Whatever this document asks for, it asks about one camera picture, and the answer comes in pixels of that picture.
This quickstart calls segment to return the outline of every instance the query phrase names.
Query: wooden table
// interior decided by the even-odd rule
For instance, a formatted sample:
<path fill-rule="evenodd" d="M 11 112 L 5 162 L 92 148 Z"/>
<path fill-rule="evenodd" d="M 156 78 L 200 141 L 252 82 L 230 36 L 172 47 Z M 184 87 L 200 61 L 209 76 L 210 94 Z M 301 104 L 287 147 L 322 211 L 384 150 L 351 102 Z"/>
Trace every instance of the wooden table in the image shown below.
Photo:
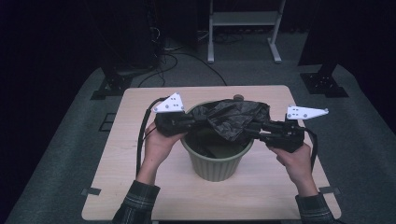
<path fill-rule="evenodd" d="M 186 110 L 206 101 L 232 99 L 267 103 L 272 120 L 284 120 L 287 106 L 294 100 L 285 86 L 186 87 L 129 89 L 108 137 L 92 188 L 82 211 L 87 220 L 110 220 L 119 209 L 134 181 L 137 136 L 146 109 L 156 99 L 179 92 Z M 148 123 L 154 120 L 152 114 Z M 312 146 L 308 137 L 305 142 Z M 314 178 L 318 188 L 329 182 L 317 159 Z M 161 187 L 152 213 L 153 220 L 268 220 L 299 219 L 297 194 L 285 168 L 263 142 L 255 141 L 242 158 L 236 172 L 221 182 L 209 182 L 192 169 L 187 150 L 177 142 L 160 166 L 156 185 Z M 324 197 L 335 217 L 341 216 L 332 193 Z"/>

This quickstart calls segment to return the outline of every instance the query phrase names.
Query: person's right hand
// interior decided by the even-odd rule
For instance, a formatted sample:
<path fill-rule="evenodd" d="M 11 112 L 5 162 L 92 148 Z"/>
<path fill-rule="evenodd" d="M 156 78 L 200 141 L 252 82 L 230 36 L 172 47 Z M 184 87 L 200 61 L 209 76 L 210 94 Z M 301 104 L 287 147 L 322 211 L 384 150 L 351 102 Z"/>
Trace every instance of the person's right hand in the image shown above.
<path fill-rule="evenodd" d="M 269 147 L 276 154 L 277 160 L 286 167 L 290 180 L 296 185 L 302 197 L 318 194 L 311 171 L 311 147 L 302 147 L 289 153 L 281 148 Z"/>

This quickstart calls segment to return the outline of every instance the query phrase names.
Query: dark background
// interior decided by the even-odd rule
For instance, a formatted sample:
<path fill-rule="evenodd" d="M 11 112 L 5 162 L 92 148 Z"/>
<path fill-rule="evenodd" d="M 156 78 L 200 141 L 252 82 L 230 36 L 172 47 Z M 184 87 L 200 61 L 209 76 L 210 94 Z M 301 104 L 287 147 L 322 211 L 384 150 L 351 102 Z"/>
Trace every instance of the dark background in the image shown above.
<path fill-rule="evenodd" d="M 175 7 L 180 1 L 188 2 L 169 0 L 168 5 L 160 1 L 165 6 L 154 4 L 151 19 L 159 23 L 165 34 L 180 36 L 172 30 L 172 25 L 177 26 L 173 24 L 175 17 L 185 18 L 188 25 L 185 30 L 191 41 L 196 29 L 207 26 L 208 1 L 191 0 L 190 4 Z M 272 2 L 219 0 L 215 9 L 273 9 L 277 4 Z M 109 11 L 105 4 L 89 6 L 91 14 L 84 2 L 77 0 L 0 2 L 0 221 L 7 218 L 18 200 L 91 72 L 104 63 L 156 63 L 152 57 L 156 46 L 147 41 L 152 38 L 150 32 L 134 30 L 138 24 L 120 22 L 122 15 L 113 13 L 116 8 Z M 396 84 L 395 9 L 393 1 L 289 0 L 281 25 L 282 32 L 309 29 L 300 64 L 318 64 L 335 57 L 356 77 L 393 131 L 395 122 L 390 104 L 394 101 Z M 125 36 L 132 36 L 134 41 L 122 42 Z M 137 41 L 139 38 L 146 45 Z M 123 48 L 132 52 L 122 52 Z"/>

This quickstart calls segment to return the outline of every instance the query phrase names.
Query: plaid sleeve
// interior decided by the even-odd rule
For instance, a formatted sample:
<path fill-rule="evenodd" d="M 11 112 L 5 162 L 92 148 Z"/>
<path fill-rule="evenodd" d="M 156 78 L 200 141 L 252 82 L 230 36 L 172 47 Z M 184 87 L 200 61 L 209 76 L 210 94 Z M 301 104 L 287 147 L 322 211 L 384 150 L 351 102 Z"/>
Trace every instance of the plaid sleeve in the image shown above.
<path fill-rule="evenodd" d="M 338 223 L 332 216 L 329 206 L 324 200 L 323 194 L 319 193 L 311 197 L 296 196 L 300 210 L 301 221 L 304 224 L 332 224 Z"/>
<path fill-rule="evenodd" d="M 154 207 L 160 188 L 134 181 L 120 209 L 113 217 L 112 223 L 117 224 L 149 224 L 151 211 Z"/>

